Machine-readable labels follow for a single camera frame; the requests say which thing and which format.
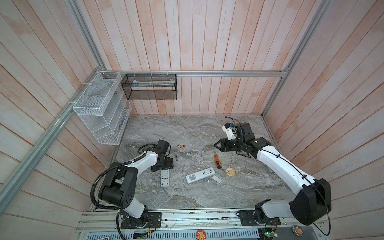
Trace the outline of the white remote control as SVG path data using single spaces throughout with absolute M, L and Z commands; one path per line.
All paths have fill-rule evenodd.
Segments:
M 169 170 L 161 170 L 161 187 L 168 187 L 170 185 L 170 172 Z
M 203 180 L 208 177 L 212 177 L 216 174 L 213 167 L 198 171 L 196 173 L 190 174 L 186 176 L 186 180 L 188 184 Z

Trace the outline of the orange handled screwdriver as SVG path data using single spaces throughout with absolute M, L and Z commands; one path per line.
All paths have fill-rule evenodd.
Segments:
M 222 168 L 221 161 L 219 160 L 219 156 L 216 154 L 216 147 L 213 145 L 213 152 L 214 152 L 214 158 L 215 158 L 215 163 L 218 169 Z

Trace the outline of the white battery cover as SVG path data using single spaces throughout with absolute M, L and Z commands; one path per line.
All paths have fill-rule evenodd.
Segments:
M 216 175 L 212 176 L 212 179 L 215 180 L 217 183 L 221 184 L 223 181 L 218 178 Z

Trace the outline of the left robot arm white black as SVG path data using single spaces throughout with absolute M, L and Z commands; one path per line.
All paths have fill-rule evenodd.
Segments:
M 139 156 L 123 163 L 112 163 L 91 187 L 92 204 L 99 209 L 115 210 L 120 216 L 133 221 L 135 227 L 148 224 L 148 208 L 135 198 L 138 176 L 148 168 L 152 172 L 174 167 L 171 146 L 164 140 L 139 148 Z

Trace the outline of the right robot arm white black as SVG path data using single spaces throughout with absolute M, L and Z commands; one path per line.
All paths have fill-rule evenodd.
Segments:
M 267 225 L 276 218 L 296 219 L 309 226 L 332 210 L 331 185 L 325 179 L 315 179 L 300 170 L 265 138 L 256 138 L 248 123 L 233 120 L 222 127 L 226 138 L 215 143 L 221 152 L 254 158 L 268 166 L 292 190 L 292 201 L 264 200 L 255 205 L 254 219 L 259 225 Z

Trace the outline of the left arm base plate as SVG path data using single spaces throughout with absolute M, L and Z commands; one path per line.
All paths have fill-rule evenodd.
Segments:
M 139 218 L 133 218 L 131 216 L 124 217 L 121 223 L 121 228 L 125 229 L 159 229 L 162 223 L 162 213 L 143 213 Z

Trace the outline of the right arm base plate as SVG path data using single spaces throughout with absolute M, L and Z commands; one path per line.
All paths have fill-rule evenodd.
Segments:
M 237 216 L 240 218 L 242 226 L 281 225 L 279 218 L 269 219 L 259 210 L 241 210 L 237 212 Z

